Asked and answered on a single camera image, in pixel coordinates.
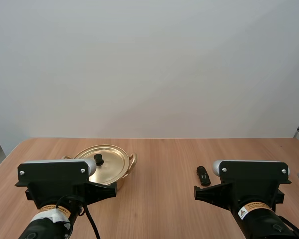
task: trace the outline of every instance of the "warning label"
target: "warning label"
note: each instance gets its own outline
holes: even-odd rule
[[[45,205],[44,207],[40,208],[39,213],[41,212],[45,212],[51,209],[55,209],[55,205],[54,204],[50,204],[50,205]],[[69,210],[67,210],[65,207],[62,206],[58,206],[58,210],[63,213],[67,218],[70,217],[71,213]]]
[[[244,219],[244,217],[251,212],[252,210],[255,209],[268,209],[271,210],[271,208],[265,204],[265,203],[261,203],[261,202],[252,202],[252,203],[248,203],[245,206],[243,206],[239,211],[238,211],[238,215],[240,216],[241,219]]]

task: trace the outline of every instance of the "gold pot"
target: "gold pot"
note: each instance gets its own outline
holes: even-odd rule
[[[97,167],[89,181],[109,185],[117,183],[119,190],[124,182],[124,178],[133,170],[137,156],[132,153],[130,157],[119,147],[113,145],[96,145],[79,152],[76,156],[63,156],[62,159],[84,159],[94,158]]]

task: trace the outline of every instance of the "wood grain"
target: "wood grain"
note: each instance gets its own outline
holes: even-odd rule
[[[18,238],[37,213],[25,188],[15,187],[17,167],[28,160],[74,156],[98,144],[112,144],[138,163],[116,198],[89,206],[102,239],[243,239],[229,211],[194,199],[199,185],[196,168],[212,173],[218,159],[279,160],[291,174],[282,185],[285,202],[277,214],[299,228],[299,142],[296,139],[30,139],[21,143],[0,165],[0,239]],[[94,239],[86,216],[79,217],[71,239]]]

